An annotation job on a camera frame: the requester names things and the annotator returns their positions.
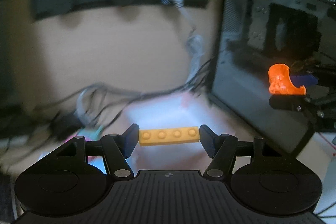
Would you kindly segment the pink cardboard box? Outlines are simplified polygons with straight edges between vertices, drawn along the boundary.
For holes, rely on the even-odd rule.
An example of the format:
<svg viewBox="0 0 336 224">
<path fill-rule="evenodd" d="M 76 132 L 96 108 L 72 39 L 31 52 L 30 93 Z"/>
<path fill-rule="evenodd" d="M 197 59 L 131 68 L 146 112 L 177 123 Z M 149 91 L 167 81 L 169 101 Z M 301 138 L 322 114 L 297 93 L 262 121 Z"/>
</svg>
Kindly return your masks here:
<svg viewBox="0 0 336 224">
<path fill-rule="evenodd" d="M 231 115 L 209 103 L 205 96 L 189 93 L 165 96 L 154 100 L 133 103 L 110 127 L 102 132 L 122 134 L 130 125 L 140 129 L 163 129 L 207 125 L 216 134 L 234 135 Z M 127 159 L 134 173 L 140 169 L 200 170 L 205 171 L 211 159 L 201 143 L 178 145 L 137 145 Z"/>
</svg>

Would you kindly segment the orange plastic toy piece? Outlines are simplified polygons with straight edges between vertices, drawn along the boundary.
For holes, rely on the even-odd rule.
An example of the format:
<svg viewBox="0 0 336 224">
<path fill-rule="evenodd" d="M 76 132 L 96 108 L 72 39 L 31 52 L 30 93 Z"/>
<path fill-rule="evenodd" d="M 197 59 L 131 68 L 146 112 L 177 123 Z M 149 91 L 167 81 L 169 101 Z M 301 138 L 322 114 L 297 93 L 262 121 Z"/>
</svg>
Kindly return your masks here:
<svg viewBox="0 0 336 224">
<path fill-rule="evenodd" d="M 289 67 L 286 64 L 274 64 L 268 70 L 269 92 L 272 95 L 298 95 L 306 94 L 306 87 L 294 86 L 290 79 Z"/>
</svg>

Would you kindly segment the black computer monitor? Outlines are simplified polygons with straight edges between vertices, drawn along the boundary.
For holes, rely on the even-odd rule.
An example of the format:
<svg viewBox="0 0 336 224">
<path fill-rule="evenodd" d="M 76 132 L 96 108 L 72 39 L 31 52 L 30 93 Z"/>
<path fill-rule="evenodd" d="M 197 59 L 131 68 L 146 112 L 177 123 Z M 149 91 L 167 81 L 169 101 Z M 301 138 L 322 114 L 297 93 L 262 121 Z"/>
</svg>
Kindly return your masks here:
<svg viewBox="0 0 336 224">
<path fill-rule="evenodd" d="M 222 0 L 210 98 L 283 150 L 310 140 L 335 154 L 335 0 Z M 268 70 L 306 87 L 301 111 L 270 107 Z"/>
</svg>

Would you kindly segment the yellow lego plate brick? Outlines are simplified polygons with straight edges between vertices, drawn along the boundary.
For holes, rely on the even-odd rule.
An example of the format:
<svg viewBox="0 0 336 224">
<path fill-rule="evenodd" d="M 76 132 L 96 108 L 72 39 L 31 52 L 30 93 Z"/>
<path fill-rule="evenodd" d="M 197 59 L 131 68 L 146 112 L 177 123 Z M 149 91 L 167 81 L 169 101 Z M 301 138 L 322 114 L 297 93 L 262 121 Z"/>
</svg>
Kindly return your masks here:
<svg viewBox="0 0 336 224">
<path fill-rule="evenodd" d="M 139 130 L 138 137 L 141 146 L 184 144 L 200 141 L 198 127 Z"/>
</svg>

